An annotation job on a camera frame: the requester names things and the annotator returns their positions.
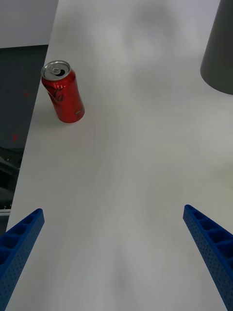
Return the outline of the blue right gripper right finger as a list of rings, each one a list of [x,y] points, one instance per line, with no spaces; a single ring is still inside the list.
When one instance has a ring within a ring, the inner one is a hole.
[[[191,205],[184,206],[183,220],[226,309],[232,311],[233,235]]]

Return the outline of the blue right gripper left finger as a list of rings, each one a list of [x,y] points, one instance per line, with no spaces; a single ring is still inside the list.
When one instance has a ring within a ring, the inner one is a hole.
[[[18,279],[44,225],[38,208],[0,237],[0,310],[9,303]]]

